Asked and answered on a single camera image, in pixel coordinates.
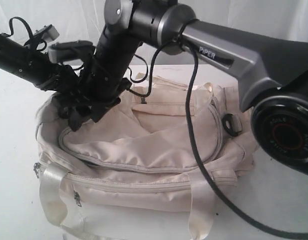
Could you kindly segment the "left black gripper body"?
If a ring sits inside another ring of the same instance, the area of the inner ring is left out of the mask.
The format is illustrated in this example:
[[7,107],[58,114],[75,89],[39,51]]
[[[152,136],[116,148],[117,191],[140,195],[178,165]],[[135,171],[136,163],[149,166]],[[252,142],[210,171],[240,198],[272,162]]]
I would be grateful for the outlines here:
[[55,91],[53,104],[62,118],[75,115],[83,118],[90,111],[91,99],[83,89],[81,78],[69,65],[50,62],[47,58],[35,61],[35,87],[42,91]]

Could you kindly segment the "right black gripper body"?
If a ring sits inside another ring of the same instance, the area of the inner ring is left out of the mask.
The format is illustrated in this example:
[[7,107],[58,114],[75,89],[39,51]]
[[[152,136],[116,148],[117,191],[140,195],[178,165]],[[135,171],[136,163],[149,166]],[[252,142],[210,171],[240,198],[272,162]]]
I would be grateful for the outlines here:
[[93,102],[110,102],[131,86],[124,74],[131,62],[130,51],[96,50],[80,72],[82,93]]

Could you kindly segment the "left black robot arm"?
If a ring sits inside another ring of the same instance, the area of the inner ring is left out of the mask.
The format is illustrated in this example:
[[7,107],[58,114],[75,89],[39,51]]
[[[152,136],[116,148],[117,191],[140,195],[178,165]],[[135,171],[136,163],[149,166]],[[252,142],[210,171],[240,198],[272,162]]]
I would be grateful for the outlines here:
[[53,25],[47,25],[37,32],[29,32],[25,45],[10,39],[0,32],[0,69],[16,75],[42,91],[55,91],[54,104],[58,115],[68,121],[69,127],[77,131],[90,112],[83,106],[85,98],[78,90],[79,77],[70,65],[53,63],[47,53],[38,50],[39,44],[46,44],[59,36]]

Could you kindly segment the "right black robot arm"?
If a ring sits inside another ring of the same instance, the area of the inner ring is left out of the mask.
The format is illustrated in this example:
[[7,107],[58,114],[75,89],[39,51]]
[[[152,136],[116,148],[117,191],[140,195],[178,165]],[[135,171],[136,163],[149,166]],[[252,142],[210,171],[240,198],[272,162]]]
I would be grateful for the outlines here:
[[189,52],[234,77],[239,108],[252,109],[252,132],[272,158],[308,175],[308,42],[253,34],[196,18],[175,0],[108,0],[105,27],[83,74],[98,100],[118,87],[139,45]]

